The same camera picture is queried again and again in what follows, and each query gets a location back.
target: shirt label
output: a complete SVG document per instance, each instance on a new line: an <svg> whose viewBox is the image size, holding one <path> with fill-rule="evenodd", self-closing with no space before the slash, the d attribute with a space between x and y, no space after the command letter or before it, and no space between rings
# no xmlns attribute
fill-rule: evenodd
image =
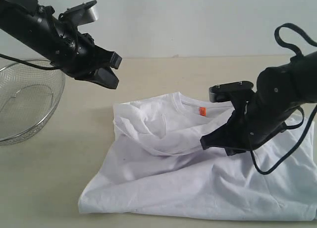
<svg viewBox="0 0 317 228"><path fill-rule="evenodd" d="M206 116L206 108L199 108L199 115Z"/></svg>

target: beige table surface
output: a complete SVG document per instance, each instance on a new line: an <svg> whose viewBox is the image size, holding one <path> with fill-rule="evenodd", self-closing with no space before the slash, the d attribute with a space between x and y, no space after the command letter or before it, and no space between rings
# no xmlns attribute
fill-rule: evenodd
<svg viewBox="0 0 317 228"><path fill-rule="evenodd" d="M226 222L135 214L80 215L77 200L114 140L114 103L180 91L208 100L208 88L254 83L287 56L125 59L117 90L67 78L59 107L33 138L0 147L1 228L316 227L317 222Z"/></svg>

